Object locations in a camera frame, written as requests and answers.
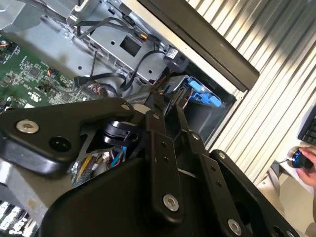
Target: screw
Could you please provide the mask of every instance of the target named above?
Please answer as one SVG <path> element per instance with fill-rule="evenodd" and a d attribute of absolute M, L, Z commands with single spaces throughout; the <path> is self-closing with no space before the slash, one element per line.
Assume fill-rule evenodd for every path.
<path fill-rule="evenodd" d="M 69 37 L 69 33 L 68 32 L 65 32 L 64 33 L 64 37 L 67 39 Z"/>
<path fill-rule="evenodd" d="M 295 237 L 295 235 L 291 231 L 286 231 L 287 235 L 290 237 Z"/>
<path fill-rule="evenodd" d="M 234 219 L 229 219 L 228 220 L 228 225 L 229 228 L 237 235 L 241 236 L 241 228 L 240 225 L 234 220 Z"/>
<path fill-rule="evenodd" d="M 171 194 L 166 194 L 165 196 L 163 196 L 163 204 L 170 211 L 176 212 L 177 210 L 179 210 L 178 200 Z"/>
<path fill-rule="evenodd" d="M 154 118 L 160 119 L 160 116 L 158 114 L 153 114 Z"/>
<path fill-rule="evenodd" d="M 192 136 L 196 139 L 196 140 L 199 140 L 199 136 L 195 133 L 192 134 Z"/>
<path fill-rule="evenodd" d="M 16 124 L 16 129 L 27 134 L 37 133 L 40 129 L 36 122 L 30 120 L 22 120 Z"/>
<path fill-rule="evenodd" d="M 129 106 L 126 105 L 126 104 L 122 104 L 121 106 L 122 106 L 122 108 L 125 109 L 125 110 L 130 110 Z"/>
<path fill-rule="evenodd" d="M 222 159 L 225 159 L 225 158 L 226 158 L 226 156 L 225 156 L 223 153 L 221 153 L 221 152 L 219 152 L 218 155 L 219 155 Z"/>

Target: ribbed metal surface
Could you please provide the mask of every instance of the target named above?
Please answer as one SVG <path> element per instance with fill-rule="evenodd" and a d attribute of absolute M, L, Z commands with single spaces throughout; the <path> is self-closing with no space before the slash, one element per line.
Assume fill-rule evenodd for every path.
<path fill-rule="evenodd" d="M 253 182 L 316 101 L 316 0 L 188 0 L 260 72 L 211 147 Z"/>

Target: round hole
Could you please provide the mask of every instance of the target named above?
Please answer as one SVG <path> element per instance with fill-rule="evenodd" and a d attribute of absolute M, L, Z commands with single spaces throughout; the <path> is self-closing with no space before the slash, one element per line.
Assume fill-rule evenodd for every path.
<path fill-rule="evenodd" d="M 137 141 L 138 140 L 138 135 L 136 133 L 130 134 L 129 140 L 132 141 L 132 142 Z"/>
<path fill-rule="evenodd" d="M 282 231 L 279 229 L 279 227 L 277 226 L 273 226 L 274 231 L 276 232 L 277 236 L 279 237 L 284 237 L 284 234 L 282 233 Z"/>
<path fill-rule="evenodd" d="M 71 149 L 71 143 L 63 137 L 53 137 L 49 140 L 51 149 L 56 152 L 67 152 Z"/>

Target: keyboard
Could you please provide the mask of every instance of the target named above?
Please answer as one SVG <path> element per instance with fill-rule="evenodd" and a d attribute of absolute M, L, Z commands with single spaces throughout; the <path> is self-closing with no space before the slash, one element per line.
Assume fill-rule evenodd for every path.
<path fill-rule="evenodd" d="M 314 106 L 312 112 L 308 116 L 298 135 L 298 139 L 316 146 L 316 106 Z"/>

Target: motherboard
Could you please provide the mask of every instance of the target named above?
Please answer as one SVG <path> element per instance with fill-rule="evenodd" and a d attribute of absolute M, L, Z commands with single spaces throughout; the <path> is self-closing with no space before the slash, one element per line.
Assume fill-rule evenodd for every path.
<path fill-rule="evenodd" d="M 0 113 L 93 99 L 98 96 L 0 35 Z M 0 237 L 32 237 L 37 229 L 26 211 L 0 200 Z"/>
<path fill-rule="evenodd" d="M 97 99 L 39 58 L 0 35 L 0 112 Z"/>

